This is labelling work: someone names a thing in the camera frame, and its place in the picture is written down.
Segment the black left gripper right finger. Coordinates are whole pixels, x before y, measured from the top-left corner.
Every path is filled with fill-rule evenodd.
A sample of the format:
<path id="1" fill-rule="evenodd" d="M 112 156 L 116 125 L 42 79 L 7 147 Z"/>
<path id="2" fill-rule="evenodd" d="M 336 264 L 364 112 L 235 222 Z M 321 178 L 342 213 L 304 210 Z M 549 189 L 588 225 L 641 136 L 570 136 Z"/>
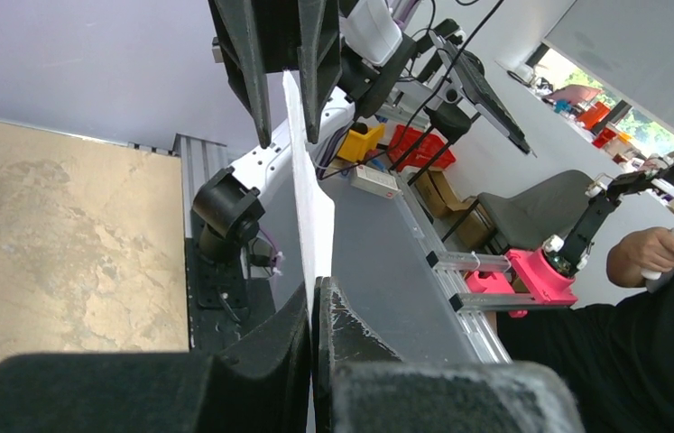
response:
<path id="1" fill-rule="evenodd" d="M 404 362 L 320 277 L 313 307 L 318 432 L 582 432 L 572 393 L 534 363 Z"/>

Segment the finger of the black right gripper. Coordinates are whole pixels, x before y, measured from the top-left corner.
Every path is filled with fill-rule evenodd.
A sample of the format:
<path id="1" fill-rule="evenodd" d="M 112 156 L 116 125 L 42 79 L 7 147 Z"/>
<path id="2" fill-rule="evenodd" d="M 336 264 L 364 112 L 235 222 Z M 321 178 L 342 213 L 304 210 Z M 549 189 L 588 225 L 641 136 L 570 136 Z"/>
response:
<path id="1" fill-rule="evenodd" d="M 258 143 L 271 143 L 271 114 L 254 3 L 210 1 L 228 84 L 254 121 Z"/>
<path id="2" fill-rule="evenodd" d="M 339 8 L 336 0 L 300 0 L 300 94 L 310 143 L 320 136 L 320 117 L 341 76 Z"/>

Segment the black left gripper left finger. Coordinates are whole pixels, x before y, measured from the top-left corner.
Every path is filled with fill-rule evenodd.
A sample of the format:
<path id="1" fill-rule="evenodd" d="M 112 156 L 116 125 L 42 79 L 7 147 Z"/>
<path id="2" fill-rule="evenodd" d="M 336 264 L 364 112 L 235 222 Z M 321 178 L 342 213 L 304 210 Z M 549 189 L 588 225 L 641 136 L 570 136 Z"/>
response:
<path id="1" fill-rule="evenodd" d="M 38 353 L 0 363 L 0 432 L 302 432 L 311 297 L 219 353 Z"/>

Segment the white paper coffee filter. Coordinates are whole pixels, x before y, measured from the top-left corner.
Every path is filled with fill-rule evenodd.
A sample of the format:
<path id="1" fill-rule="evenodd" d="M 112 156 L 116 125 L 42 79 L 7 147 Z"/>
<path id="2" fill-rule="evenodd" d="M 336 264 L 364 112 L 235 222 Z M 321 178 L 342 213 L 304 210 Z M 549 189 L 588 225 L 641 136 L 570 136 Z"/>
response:
<path id="1" fill-rule="evenodd" d="M 300 88 L 288 70 L 282 85 L 291 140 L 291 169 L 300 236 L 301 267 L 309 317 L 314 315 L 317 278 L 332 275 L 334 201 L 321 189 L 307 150 Z"/>

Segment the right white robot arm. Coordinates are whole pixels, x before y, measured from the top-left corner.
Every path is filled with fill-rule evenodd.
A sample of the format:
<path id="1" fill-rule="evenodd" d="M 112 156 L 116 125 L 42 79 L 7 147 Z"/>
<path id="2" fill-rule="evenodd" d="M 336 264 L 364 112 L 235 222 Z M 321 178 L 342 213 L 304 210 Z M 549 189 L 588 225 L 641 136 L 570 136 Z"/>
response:
<path id="1" fill-rule="evenodd" d="M 209 9 L 228 84 L 259 141 L 193 200 L 204 223 L 199 250 L 223 263 L 257 236 L 292 151 L 374 115 L 414 42 L 384 1 L 213 1 Z"/>

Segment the pink teleoperation arm base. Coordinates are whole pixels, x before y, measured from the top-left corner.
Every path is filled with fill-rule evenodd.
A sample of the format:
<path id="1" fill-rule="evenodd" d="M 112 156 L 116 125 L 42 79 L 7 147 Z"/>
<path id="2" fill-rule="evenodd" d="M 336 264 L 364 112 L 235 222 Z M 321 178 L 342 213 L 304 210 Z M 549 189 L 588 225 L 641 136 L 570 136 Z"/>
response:
<path id="1" fill-rule="evenodd" d="M 570 308 L 577 303 L 571 286 L 575 282 L 555 271 L 543 251 L 512 249 L 505 255 L 505 271 L 472 271 L 465 278 L 467 293 L 453 304 L 462 309 L 502 311 L 523 318 L 534 310 Z"/>

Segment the operator bare hand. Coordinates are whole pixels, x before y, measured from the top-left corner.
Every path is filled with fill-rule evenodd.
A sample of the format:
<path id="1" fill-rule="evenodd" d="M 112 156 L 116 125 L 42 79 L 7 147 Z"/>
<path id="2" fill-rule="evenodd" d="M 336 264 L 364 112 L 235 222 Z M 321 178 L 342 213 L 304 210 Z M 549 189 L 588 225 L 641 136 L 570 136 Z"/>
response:
<path id="1" fill-rule="evenodd" d="M 631 233 L 619 247 L 625 257 L 643 271 L 670 272 L 674 269 L 674 234 L 664 227 Z"/>

